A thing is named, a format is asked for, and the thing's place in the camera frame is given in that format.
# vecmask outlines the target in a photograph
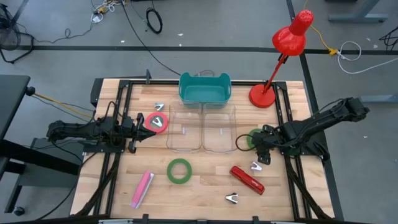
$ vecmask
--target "red desk lamp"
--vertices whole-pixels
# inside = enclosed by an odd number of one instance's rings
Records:
[[[313,14],[309,10],[303,10],[297,14],[292,24],[281,28],[272,37],[274,47],[281,53],[279,62],[274,73],[266,84],[255,85],[249,93],[250,102],[259,108],[267,108],[275,101],[275,93],[270,90],[271,83],[282,63],[285,63],[289,56],[300,55],[305,47],[305,31],[311,26]]]

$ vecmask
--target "clear plastic container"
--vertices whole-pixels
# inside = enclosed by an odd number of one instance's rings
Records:
[[[235,105],[205,103],[203,105],[203,148],[207,152],[236,150]]]
[[[192,152],[201,148],[201,104],[174,101],[170,104],[169,133],[166,145],[178,152]]]

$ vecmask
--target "lamp shade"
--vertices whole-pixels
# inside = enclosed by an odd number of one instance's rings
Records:
[[[311,11],[299,12],[290,26],[281,28],[272,37],[274,47],[288,56],[300,55],[305,47],[305,31],[311,26],[312,21]]]

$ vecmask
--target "green tape roll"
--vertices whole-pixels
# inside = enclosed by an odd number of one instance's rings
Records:
[[[181,179],[177,179],[173,177],[172,175],[172,169],[175,164],[184,164],[185,167],[187,168],[187,174],[185,177],[182,177]],[[185,184],[192,176],[192,167],[191,164],[189,164],[188,161],[185,159],[174,159],[168,166],[167,166],[167,177],[169,180],[175,184]]]
[[[259,128],[253,129],[249,132],[249,135],[252,136],[254,133],[259,133],[261,131],[262,131],[262,129],[259,129]],[[252,147],[254,147],[254,144],[251,142],[251,139],[252,139],[252,137],[250,137],[250,136],[246,137],[246,142],[248,143],[248,146],[249,146],[248,149],[251,149]]]

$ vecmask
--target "pink marker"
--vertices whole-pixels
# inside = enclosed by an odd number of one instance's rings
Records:
[[[134,192],[134,196],[132,197],[131,200],[132,208],[138,208],[141,205],[141,202],[144,199],[145,194],[147,193],[150,183],[152,182],[154,176],[155,175],[149,172],[148,170],[144,172],[144,175],[142,176],[138,184],[138,187]]]

